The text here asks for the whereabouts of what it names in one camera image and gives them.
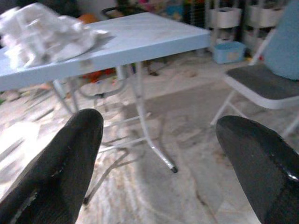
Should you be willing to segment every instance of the blue plastic basket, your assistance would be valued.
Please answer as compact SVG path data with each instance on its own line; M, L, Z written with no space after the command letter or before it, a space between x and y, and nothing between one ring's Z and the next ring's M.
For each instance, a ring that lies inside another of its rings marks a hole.
M213 59L218 64L239 62L244 60L245 49L245 45L237 41L217 44L214 48Z

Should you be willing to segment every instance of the table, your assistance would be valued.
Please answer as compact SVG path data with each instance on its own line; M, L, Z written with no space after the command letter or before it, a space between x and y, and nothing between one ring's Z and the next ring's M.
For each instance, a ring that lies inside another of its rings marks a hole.
M178 170L174 163L154 145L149 136L144 117L142 61L206 48L210 44L209 31L151 13L101 21L90 24L90 26L109 31L111 37L101 40L97 46L87 53L64 62L12 70L9 66L9 59L4 56L5 48L0 49L0 91L49 82L60 102L72 113L72 109L64 102L52 81L68 78L75 110L77 111L79 108L74 94L75 88L72 77L116 67L118 78L122 80L120 89L97 96L86 96L81 91L79 92L87 98L104 98L121 91L127 80L129 80L133 89L138 116L124 120L122 123L139 119L144 137L106 148L105 151L146 140L151 149L165 162L168 168L176 173ZM128 66L131 63L136 63L135 74L132 68Z

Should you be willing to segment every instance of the tiled floor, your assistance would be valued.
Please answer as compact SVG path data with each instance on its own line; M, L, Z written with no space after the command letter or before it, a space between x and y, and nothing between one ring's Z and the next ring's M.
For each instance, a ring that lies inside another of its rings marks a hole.
M169 171L146 143L101 154L91 186L121 155L125 154L122 162L127 163L105 174L90 205L82 207L78 224L259 223L218 144L214 127L209 125L230 91L221 79L224 71L246 62L217 65L210 57L197 57L192 52L171 56L168 60L167 65L152 65L158 69L159 76L144 75L146 108L150 112L148 124L154 142L176 162L179 172ZM89 84L83 90L96 93L102 86L103 82ZM106 123L136 114L130 93L127 88L118 96L108 98L108 112L103 110L101 102L95 106L103 113ZM11 142L17 138L25 140L18 149L19 154L14 156L18 158L14 173L6 176L10 181L0 182L0 194L69 118L50 93L36 100L29 99L30 96L26 96L0 106L2 136L8 133L12 136ZM235 101L251 118L279 132L295 116L294 108L267 111L243 97ZM94 107L93 101L80 97L79 104L80 108ZM116 136L135 138L141 134L137 122L105 130L102 147ZM296 134L288 138L293 145L297 145L298 140ZM0 162L0 169L8 163Z

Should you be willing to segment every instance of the plastic bag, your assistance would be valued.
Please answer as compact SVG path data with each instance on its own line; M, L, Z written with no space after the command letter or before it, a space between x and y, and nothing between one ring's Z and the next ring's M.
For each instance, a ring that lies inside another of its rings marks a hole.
M88 51L100 37L108 35L73 17L60 16L40 3L0 15L0 33L13 69L67 60Z

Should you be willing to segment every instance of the blue cushion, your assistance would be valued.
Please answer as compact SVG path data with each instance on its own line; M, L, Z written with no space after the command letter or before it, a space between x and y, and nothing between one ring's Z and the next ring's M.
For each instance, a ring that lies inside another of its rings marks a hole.
M299 0L292 0L287 6L264 58L274 74L299 80Z

